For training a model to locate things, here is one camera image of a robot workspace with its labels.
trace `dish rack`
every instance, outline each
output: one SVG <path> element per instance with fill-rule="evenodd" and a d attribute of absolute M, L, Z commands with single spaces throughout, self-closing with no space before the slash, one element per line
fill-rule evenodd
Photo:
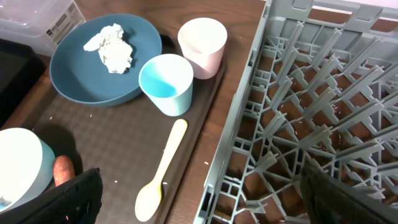
<path fill-rule="evenodd" d="M 398 10 L 267 0 L 194 223 L 310 223 L 307 163 L 398 208 L 398 29 L 379 19 Z"/>

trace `white cup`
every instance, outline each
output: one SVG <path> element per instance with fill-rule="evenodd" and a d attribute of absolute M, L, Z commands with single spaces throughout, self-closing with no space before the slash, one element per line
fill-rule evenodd
<path fill-rule="evenodd" d="M 178 42 L 195 78 L 207 79 L 217 73 L 227 36 L 224 25 L 210 18 L 192 19 L 181 27 Z"/>

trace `wooden table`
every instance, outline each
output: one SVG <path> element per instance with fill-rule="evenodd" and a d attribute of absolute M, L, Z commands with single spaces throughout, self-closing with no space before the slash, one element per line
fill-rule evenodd
<path fill-rule="evenodd" d="M 222 22 L 228 30 L 224 52 L 227 71 L 198 137 L 167 223 L 192 223 L 203 184 L 220 140 L 229 106 L 238 88 L 257 29 L 264 1 L 260 0 L 77 0 L 86 20 L 112 13 L 135 14 L 147 19 L 160 33 L 176 37 L 179 28 L 197 17 L 210 17 Z M 43 57 L 49 65 L 49 58 Z M 46 71 L 2 128 L 29 122 L 29 113 L 40 107 L 41 98 L 54 91 Z"/>

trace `brown tray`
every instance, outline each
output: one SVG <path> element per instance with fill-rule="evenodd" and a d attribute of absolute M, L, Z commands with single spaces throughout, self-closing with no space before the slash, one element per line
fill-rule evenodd
<path fill-rule="evenodd" d="M 162 36 L 162 42 L 164 53 L 180 54 L 175 39 Z M 99 167 L 104 191 L 96 223 L 140 223 L 134 212 L 137 194 L 154 177 L 174 122 L 186 119 L 187 132 L 163 179 L 167 184 L 163 185 L 162 201 L 147 222 L 163 223 L 224 68 L 222 63 L 211 79 L 194 79 L 191 107 L 176 118 L 160 112 L 143 93 L 123 105 L 106 108 L 78 104 L 55 94 L 45 97 L 23 126 L 32 128 L 55 156 L 70 156 L 77 174 Z"/>

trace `white food residue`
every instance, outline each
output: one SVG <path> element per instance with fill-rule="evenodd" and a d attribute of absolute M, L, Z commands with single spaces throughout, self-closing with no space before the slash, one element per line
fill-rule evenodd
<path fill-rule="evenodd" d="M 84 45 L 85 51 L 98 50 L 99 57 L 110 73 L 123 74 L 131 66 L 132 47 L 122 40 L 123 29 L 118 24 L 102 28 Z"/>
<path fill-rule="evenodd" d="M 0 207 L 6 207 L 10 205 L 12 201 L 10 201 L 8 198 L 0 196 Z"/>

